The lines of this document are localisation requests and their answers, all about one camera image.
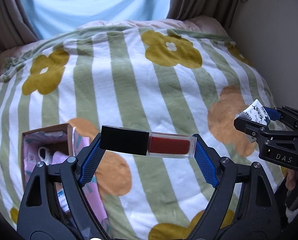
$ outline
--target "striped blanket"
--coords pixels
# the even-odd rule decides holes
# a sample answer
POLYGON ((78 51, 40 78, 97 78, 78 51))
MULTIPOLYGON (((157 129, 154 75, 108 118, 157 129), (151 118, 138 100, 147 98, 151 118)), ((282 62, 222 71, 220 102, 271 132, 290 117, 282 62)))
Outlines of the striped blanket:
MULTIPOLYGON (((262 163, 274 190, 281 168, 259 160, 233 127, 270 90, 228 37, 176 29, 94 27, 47 40, 9 58, 0 76, 0 211, 16 227, 23 194, 21 133, 70 122, 92 140, 102 125, 192 135, 220 156, 262 163)), ((272 129, 284 127, 272 122, 272 129)), ((110 233, 124 239, 188 236, 210 200, 193 159, 106 152, 96 172, 110 233)), ((235 189, 223 226, 230 224, 235 189)))

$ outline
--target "blanket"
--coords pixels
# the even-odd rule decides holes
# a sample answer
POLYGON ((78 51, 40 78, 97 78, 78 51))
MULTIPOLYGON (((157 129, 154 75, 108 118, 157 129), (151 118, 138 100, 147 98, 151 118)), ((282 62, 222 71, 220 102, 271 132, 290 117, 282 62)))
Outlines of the blanket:
MULTIPOLYGON (((274 107, 261 75, 227 36, 177 29, 93 27, 42 42, 9 58, 0 76, 0 212, 16 227, 23 194, 21 133, 70 122, 90 141, 102 125, 192 135, 220 156, 260 162, 273 190, 279 166, 258 158, 256 143, 233 120, 255 99, 274 107)), ((285 127, 271 122, 271 129, 285 127)), ((107 151, 96 180, 110 223, 122 239, 188 236, 210 200, 194 159, 107 151)), ((223 222, 232 221, 237 185, 223 222)))

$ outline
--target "floral blanket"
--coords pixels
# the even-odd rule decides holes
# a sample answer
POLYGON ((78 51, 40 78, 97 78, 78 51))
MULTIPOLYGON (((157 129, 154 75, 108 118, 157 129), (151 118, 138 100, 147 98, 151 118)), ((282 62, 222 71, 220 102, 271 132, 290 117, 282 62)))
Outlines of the floral blanket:
MULTIPOLYGON (((274 190, 281 168, 259 160, 233 120, 270 90, 228 37, 176 29, 86 28, 9 58, 0 76, 0 211, 16 226, 23 194, 21 133, 70 122, 92 140, 104 124, 199 133, 220 156, 262 163, 274 190)), ((284 129, 279 123, 271 128, 284 129)), ((110 233, 124 239, 188 236, 210 200, 195 160, 106 152, 96 172, 110 233)), ((223 226, 230 224, 239 186, 223 226)))

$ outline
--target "open box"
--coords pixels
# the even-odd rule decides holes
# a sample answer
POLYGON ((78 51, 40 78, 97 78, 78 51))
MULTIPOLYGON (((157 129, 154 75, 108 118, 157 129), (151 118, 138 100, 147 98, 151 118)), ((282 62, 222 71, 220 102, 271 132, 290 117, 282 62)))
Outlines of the open box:
MULTIPOLYGON (((82 137, 76 131, 75 127, 72 127, 69 123, 53 125, 22 133, 21 173, 23 189, 25 190, 36 163, 41 161, 38 155, 40 147, 49 149, 53 156, 55 156, 55 153, 60 152, 60 158, 57 158, 55 162, 52 160, 52 164, 56 164, 62 163, 69 156, 76 156, 83 147, 89 145, 89 137, 82 137)), ((69 212, 61 183, 56 183, 56 189, 62 210, 64 213, 69 212)), ((103 228, 109 231, 108 217, 100 198, 95 176, 82 190, 97 219, 102 224, 103 228)))

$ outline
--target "textured blue pad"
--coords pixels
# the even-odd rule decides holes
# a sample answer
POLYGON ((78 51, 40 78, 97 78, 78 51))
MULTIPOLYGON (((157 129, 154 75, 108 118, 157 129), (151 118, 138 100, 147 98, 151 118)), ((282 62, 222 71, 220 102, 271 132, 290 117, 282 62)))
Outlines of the textured blue pad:
POLYGON ((268 116, 270 117, 270 120, 272 121, 280 120, 281 114, 277 110, 268 108, 268 107, 264 107, 264 109, 266 110, 268 116))
POLYGON ((194 158, 196 159, 205 181, 216 188, 219 185, 216 167, 198 140, 194 158))
POLYGON ((88 157, 85 159, 84 163, 81 165, 81 175, 79 178, 79 185, 84 187, 85 184, 89 183, 96 169, 99 166, 99 163, 104 155, 106 150, 100 149, 100 140, 94 145, 92 150, 90 151, 88 157))

